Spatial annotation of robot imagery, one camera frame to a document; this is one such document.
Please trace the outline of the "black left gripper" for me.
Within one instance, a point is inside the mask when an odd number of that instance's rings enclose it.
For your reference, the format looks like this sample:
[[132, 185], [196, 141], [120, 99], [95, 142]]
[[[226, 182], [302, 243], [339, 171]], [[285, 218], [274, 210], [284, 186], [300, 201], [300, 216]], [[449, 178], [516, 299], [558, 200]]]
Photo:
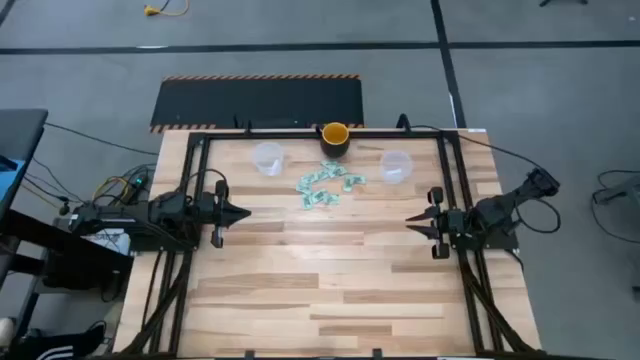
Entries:
[[211, 244], [215, 248], [223, 247], [223, 236], [222, 236], [222, 228], [227, 227], [225, 220], [225, 212], [228, 212], [232, 215], [228, 217], [228, 226], [231, 227], [234, 224], [249, 218], [252, 212], [248, 209], [233, 205], [231, 202], [228, 202], [228, 192], [229, 188], [227, 182], [225, 180], [218, 180], [215, 184], [214, 192], [203, 192], [200, 199], [214, 199], [215, 200], [215, 220], [213, 224], [214, 230], [211, 235]]

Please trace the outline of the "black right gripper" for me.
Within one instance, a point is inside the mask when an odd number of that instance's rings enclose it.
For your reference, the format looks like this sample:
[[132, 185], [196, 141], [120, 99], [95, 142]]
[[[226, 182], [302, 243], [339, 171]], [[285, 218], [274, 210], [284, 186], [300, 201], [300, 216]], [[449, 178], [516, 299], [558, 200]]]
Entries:
[[426, 236], [428, 239], [436, 239], [436, 244], [432, 247], [432, 256], [435, 259], [447, 259], [457, 239], [460, 236], [465, 236], [467, 232], [449, 232], [447, 215], [452, 209], [441, 209], [441, 204], [444, 201], [444, 190], [441, 187], [432, 187], [428, 193], [428, 200], [432, 206], [426, 208], [418, 215], [407, 218], [406, 221], [413, 222], [432, 219], [431, 226], [407, 225], [407, 228]]

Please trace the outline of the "clear plastic cup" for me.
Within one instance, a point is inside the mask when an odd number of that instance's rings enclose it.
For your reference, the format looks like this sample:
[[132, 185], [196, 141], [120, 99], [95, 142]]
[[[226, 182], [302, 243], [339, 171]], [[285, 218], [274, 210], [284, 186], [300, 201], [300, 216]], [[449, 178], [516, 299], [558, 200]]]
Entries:
[[252, 152], [252, 162], [266, 176], [278, 176], [284, 165], [284, 148], [275, 142], [257, 144]]
[[398, 184], [412, 174], [413, 161], [406, 152], [387, 151], [381, 157], [380, 170], [386, 183]]

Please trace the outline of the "black power strip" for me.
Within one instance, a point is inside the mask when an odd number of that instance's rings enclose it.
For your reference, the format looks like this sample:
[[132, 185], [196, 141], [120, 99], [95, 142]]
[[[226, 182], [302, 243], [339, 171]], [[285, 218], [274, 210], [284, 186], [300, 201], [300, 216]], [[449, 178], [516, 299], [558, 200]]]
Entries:
[[125, 186], [119, 195], [119, 200], [124, 205], [130, 205], [138, 201], [141, 194], [146, 191], [149, 176], [146, 173], [132, 175], [126, 179]]

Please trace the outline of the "black hazard-striped floor mat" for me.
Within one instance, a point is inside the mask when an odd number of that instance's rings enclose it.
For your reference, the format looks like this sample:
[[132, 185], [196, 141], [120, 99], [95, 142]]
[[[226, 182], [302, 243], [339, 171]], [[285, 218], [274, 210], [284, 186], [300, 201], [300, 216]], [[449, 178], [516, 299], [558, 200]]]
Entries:
[[150, 131], [364, 124], [356, 74], [198, 75], [163, 79]]

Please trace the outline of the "black mug yellow inside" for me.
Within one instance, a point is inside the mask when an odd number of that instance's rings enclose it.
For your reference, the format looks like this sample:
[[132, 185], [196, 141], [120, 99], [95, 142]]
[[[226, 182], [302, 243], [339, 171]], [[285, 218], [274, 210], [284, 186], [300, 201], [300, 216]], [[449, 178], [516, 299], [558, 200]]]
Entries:
[[345, 155], [350, 145], [350, 132], [348, 127], [339, 122], [332, 122], [317, 130], [320, 137], [322, 152], [332, 159]]

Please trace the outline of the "white paper label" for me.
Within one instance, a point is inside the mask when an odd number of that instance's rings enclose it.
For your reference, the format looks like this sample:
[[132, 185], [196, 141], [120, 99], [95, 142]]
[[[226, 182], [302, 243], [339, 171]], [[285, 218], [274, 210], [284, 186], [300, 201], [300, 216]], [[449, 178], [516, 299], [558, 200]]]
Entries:
[[84, 235], [83, 238], [114, 252], [126, 256], [130, 254], [130, 237], [123, 229], [104, 229], [96, 234]]

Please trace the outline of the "grey floor stand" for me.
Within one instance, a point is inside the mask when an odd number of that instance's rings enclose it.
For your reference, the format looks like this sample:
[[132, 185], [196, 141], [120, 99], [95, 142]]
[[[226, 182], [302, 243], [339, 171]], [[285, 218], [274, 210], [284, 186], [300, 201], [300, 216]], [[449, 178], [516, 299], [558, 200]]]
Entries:
[[640, 206], [640, 175], [635, 175], [610, 188], [605, 188], [594, 196], [597, 204], [607, 204], [614, 199], [627, 197]]

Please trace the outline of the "person's foot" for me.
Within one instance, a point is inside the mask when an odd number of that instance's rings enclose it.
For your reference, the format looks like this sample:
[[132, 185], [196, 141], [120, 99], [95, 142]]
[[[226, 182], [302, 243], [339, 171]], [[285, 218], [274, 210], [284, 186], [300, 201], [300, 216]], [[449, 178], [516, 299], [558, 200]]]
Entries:
[[103, 343], [106, 328], [105, 321], [98, 321], [81, 333], [28, 337], [12, 346], [4, 360], [78, 360]]

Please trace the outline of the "blue panel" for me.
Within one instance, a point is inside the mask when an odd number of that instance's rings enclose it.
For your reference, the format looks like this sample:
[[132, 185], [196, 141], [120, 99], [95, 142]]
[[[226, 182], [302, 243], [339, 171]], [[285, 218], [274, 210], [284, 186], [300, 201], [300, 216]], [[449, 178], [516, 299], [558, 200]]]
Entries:
[[10, 208], [24, 178], [25, 161], [0, 156], [0, 219]]

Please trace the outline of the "black side desk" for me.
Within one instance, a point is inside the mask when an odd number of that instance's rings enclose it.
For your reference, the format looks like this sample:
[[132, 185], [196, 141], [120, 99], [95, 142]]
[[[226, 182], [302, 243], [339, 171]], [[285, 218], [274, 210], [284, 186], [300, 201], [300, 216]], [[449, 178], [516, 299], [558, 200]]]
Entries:
[[[25, 161], [25, 173], [44, 133], [48, 112], [0, 110], [0, 156]], [[117, 281], [132, 259], [10, 208], [0, 219], [0, 288], [11, 272], [51, 275], [65, 287]]]

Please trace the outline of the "black aluminium table frame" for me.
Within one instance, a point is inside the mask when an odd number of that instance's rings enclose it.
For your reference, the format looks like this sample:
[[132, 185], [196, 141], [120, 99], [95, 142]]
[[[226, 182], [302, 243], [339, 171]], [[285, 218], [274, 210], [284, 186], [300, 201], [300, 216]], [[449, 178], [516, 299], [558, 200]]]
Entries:
[[[233, 225], [222, 248], [203, 239], [192, 260], [178, 355], [360, 357], [470, 355], [474, 346], [455, 258], [435, 260], [431, 242], [405, 225], [443, 182], [433, 139], [365, 138], [355, 130], [345, 166], [366, 183], [340, 203], [305, 210], [296, 184], [323, 158], [312, 130], [281, 140], [277, 177], [252, 162], [257, 137], [217, 131], [194, 162], [205, 187], [220, 175], [232, 202], [252, 214]], [[380, 161], [403, 151], [413, 172], [386, 183]]]

